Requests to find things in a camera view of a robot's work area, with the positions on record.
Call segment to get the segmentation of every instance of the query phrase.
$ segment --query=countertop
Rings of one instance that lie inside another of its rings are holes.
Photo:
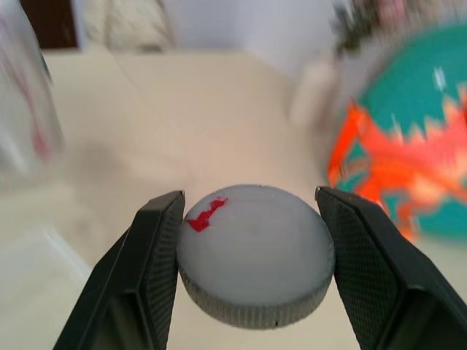
[[[314,208],[331,137],[287,123],[290,81],[241,53],[46,55],[67,140],[61,210],[85,213],[63,238],[89,266],[120,237],[139,207],[184,190],[185,210],[221,187],[269,184]],[[463,246],[421,241],[419,247],[467,298]],[[204,314],[181,281],[169,350],[358,349],[335,283],[308,318],[275,331],[240,330]]]

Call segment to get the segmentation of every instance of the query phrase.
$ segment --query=clear container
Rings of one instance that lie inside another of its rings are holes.
[[[0,175],[44,168],[62,148],[44,61],[18,0],[0,2]]]

